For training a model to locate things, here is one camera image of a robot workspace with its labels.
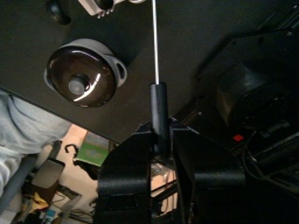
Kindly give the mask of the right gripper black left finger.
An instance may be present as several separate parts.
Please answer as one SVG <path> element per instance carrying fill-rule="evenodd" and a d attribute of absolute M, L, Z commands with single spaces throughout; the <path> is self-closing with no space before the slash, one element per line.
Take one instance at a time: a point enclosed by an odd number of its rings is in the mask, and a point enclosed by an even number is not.
<path fill-rule="evenodd" d="M 111 151 L 97 175 L 93 224 L 151 224 L 151 124 Z"/>

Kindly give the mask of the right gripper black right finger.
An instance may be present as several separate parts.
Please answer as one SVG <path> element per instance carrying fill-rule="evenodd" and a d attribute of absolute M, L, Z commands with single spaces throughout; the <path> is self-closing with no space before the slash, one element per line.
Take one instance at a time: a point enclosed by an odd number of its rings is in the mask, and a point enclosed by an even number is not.
<path fill-rule="evenodd" d="M 169 131 L 181 224 L 244 224 L 240 162 L 215 141 L 177 122 Z"/>

